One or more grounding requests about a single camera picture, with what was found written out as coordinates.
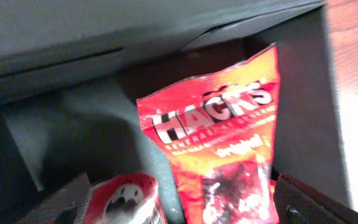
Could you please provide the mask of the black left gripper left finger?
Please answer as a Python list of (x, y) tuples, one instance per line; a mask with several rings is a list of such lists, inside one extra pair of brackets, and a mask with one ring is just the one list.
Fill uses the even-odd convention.
[(86, 174), (81, 174), (43, 199), (15, 223), (83, 223), (90, 197), (91, 186), (89, 178)]

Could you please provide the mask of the black gift box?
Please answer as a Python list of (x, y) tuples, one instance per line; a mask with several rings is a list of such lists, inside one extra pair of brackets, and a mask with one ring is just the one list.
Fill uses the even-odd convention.
[(0, 223), (79, 174), (145, 171), (184, 211), (135, 102), (277, 45), (273, 167), (349, 206), (324, 1), (0, 1)]

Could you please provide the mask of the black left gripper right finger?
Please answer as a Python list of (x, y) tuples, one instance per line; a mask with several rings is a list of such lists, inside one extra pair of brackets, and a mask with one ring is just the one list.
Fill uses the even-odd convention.
[(358, 213), (285, 174), (276, 181), (273, 195), (281, 224), (358, 224)]

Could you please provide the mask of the red Pringles can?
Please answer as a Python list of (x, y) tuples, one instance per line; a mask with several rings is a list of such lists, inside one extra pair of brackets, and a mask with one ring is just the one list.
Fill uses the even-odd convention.
[(93, 186), (83, 223), (167, 224), (157, 179), (136, 172)]

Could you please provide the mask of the red Hacks candy bag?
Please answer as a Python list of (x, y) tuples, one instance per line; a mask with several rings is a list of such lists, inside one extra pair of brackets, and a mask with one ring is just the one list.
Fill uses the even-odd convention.
[(188, 223), (277, 223), (270, 184), (277, 48), (137, 100), (140, 127), (170, 162)]

